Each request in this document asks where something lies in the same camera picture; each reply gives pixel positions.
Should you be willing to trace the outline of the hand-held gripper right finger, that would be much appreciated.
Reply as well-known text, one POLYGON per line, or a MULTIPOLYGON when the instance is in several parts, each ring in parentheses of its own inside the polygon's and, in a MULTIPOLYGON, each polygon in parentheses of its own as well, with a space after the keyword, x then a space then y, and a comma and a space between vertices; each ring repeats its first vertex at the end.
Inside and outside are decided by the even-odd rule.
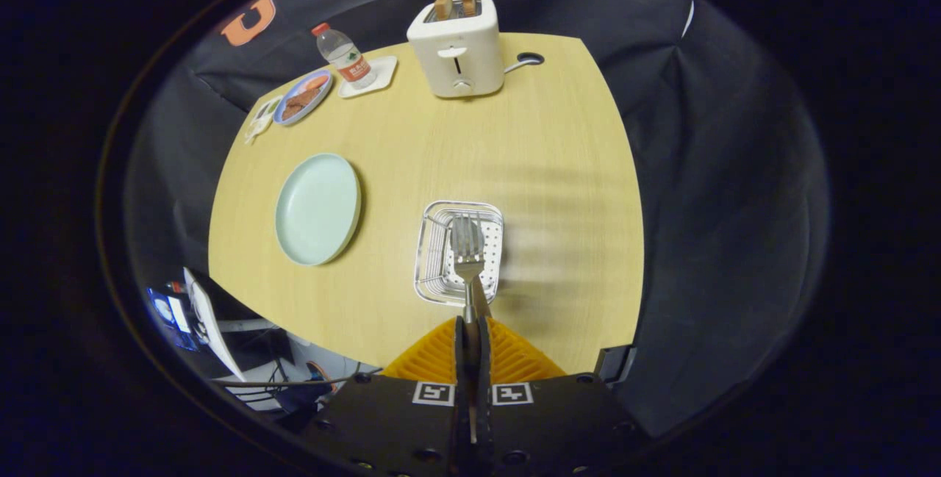
POLYGON ((598 374, 568 376, 493 318, 478 329, 479 475, 612 476, 648 449, 648 434, 598 374))

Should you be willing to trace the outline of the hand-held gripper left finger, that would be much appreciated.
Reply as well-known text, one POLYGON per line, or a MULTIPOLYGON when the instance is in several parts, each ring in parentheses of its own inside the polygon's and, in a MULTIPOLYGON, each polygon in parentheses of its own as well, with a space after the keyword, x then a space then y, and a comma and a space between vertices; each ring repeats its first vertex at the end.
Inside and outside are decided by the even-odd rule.
POLYGON ((461 317, 422 337, 396 366, 358 373, 303 427, 336 475, 460 476, 473 459, 461 317))

